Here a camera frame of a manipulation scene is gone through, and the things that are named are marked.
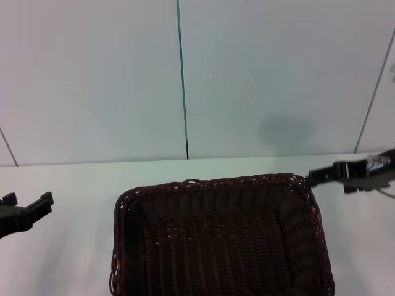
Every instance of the wicker basket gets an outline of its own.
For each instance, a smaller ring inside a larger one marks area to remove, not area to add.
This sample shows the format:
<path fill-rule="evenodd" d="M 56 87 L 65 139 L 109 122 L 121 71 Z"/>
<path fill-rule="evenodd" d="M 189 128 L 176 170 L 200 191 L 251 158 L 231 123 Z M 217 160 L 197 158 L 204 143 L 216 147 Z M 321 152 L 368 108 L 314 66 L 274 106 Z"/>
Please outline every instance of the wicker basket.
<path fill-rule="evenodd" d="M 116 296 L 335 293 L 320 210 L 292 174 L 125 192 L 111 267 Z"/>

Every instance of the white wall panel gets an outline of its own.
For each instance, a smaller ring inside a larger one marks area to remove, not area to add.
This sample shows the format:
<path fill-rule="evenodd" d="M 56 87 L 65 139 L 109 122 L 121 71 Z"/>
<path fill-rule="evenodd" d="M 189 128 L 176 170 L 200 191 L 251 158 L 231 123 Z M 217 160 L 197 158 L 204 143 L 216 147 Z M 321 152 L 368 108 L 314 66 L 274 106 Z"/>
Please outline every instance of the white wall panel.
<path fill-rule="evenodd" d="M 385 151 L 395 147 L 395 47 L 391 46 L 358 151 Z"/>
<path fill-rule="evenodd" d="M 14 166 L 15 163 L 12 159 L 11 153 L 8 151 L 6 142 L 4 142 L 0 135 L 0 167 Z"/>
<path fill-rule="evenodd" d="M 180 0 L 191 158 L 353 152 L 389 0 Z"/>
<path fill-rule="evenodd" d="M 186 157 L 175 0 L 1 1 L 0 40 L 19 164 Z"/>

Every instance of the blue vertical line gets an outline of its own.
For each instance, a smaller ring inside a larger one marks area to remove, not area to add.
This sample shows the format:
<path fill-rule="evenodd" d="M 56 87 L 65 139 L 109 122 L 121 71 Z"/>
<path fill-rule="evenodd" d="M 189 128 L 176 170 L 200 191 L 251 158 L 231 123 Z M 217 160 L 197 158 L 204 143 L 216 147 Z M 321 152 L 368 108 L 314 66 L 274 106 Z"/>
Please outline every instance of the blue vertical line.
<path fill-rule="evenodd" d="M 180 44 L 181 83 L 182 83 L 182 88 L 183 88 L 186 159 L 189 159 L 188 128 L 186 127 L 186 104 L 185 104 L 185 86 L 184 86 L 183 45 L 182 45 L 182 42 L 181 42 L 180 0 L 176 0 L 176 2 L 177 2 L 177 20 L 178 20 L 178 43 Z"/>

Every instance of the table surface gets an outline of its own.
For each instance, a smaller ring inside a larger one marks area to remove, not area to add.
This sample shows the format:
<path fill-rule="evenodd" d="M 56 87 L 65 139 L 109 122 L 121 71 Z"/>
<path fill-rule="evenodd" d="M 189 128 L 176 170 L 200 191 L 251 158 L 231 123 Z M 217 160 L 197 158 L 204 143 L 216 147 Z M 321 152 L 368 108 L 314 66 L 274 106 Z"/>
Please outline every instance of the table surface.
<path fill-rule="evenodd" d="M 0 168 L 0 196 L 26 206 L 52 191 L 53 212 L 25 233 L 0 240 L 0 295 L 110 295 L 114 206 L 138 186 L 292 172 L 365 154 L 225 158 L 167 162 Z M 336 295 L 395 295 L 395 200 L 377 192 L 344 195 L 340 184 L 314 189 Z"/>

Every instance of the basket rim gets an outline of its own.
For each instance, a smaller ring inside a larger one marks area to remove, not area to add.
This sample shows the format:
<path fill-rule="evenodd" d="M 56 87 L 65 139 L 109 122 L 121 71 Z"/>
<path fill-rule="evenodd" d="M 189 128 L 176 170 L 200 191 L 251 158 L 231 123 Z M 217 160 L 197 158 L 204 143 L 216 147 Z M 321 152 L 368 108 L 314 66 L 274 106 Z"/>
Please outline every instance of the basket rim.
<path fill-rule="evenodd" d="M 121 262 L 125 258 L 125 249 L 122 245 L 125 237 L 125 221 L 128 209 L 140 198 L 152 194 L 182 194 L 190 191 L 204 191 L 221 188 L 234 188 L 271 184 L 277 186 L 289 186 L 300 191 L 312 210 L 312 218 L 315 225 L 315 240 L 320 257 L 320 263 L 325 277 L 323 295 L 333 295 L 335 285 L 331 272 L 328 250 L 322 226 L 320 209 L 315 197 L 308 186 L 306 179 L 292 173 L 274 173 L 254 176 L 242 176 L 236 178 L 224 178 L 213 180 L 187 179 L 182 182 L 163 183 L 153 186 L 141 186 L 124 192 L 115 204 L 114 209 L 114 249 L 111 262 L 110 291 L 114 296 L 124 295 L 125 268 Z"/>

